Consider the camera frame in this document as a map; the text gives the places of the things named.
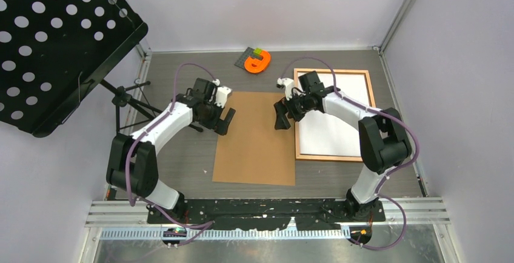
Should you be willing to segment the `brown cardboard backing board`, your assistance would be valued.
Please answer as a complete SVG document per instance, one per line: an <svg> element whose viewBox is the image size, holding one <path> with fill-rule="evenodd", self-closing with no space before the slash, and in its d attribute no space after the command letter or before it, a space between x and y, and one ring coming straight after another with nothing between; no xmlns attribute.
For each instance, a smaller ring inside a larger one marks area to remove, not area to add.
<svg viewBox="0 0 514 263"><path fill-rule="evenodd" d="M280 93L235 92L227 102L236 113L219 136L214 182L294 186L295 131L275 130Z"/></svg>

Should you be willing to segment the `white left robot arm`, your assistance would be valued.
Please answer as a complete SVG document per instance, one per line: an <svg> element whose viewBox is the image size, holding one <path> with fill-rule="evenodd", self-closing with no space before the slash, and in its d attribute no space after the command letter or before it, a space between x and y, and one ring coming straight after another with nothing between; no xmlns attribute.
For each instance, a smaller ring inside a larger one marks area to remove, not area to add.
<svg viewBox="0 0 514 263"><path fill-rule="evenodd" d="M232 92L217 79L198 78L145 127L130 135L117 134L110 150L107 183L162 207L162 214L170 222L181 222L186 207L179 201L184 195L160 180L157 155L177 133L194 123L226 135L236 111L229 108L225 118L221 115Z"/></svg>

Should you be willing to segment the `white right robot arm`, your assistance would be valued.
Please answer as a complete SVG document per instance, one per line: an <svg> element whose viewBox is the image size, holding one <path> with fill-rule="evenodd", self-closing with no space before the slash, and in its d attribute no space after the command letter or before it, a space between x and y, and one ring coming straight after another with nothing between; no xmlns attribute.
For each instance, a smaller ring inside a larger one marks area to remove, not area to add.
<svg viewBox="0 0 514 263"><path fill-rule="evenodd" d="M335 84L325 86L317 72L300 76L299 83L301 88L295 87L290 78L278 78L276 86L284 91L284 97L274 104L275 129L288 130L290 121L299 122L307 113L318 111L358 131L364 166L357 181L348 189L342 207L348 219L361 221L376 206L387 174L400 168L412 154L407 136L410 131L396 109L366 106Z"/></svg>

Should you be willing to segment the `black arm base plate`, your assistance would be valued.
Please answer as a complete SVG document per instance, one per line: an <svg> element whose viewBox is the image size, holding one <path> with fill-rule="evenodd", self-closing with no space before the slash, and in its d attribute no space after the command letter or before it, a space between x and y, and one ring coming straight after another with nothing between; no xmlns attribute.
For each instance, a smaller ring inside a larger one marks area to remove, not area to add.
<svg viewBox="0 0 514 263"><path fill-rule="evenodd" d="M340 223L370 225L384 222L381 202L354 215L343 199L189 199L178 202L172 210L159 211L147 206L149 224L168 224L173 219L182 224L211 230L284 230L294 221L300 230L335 230Z"/></svg>

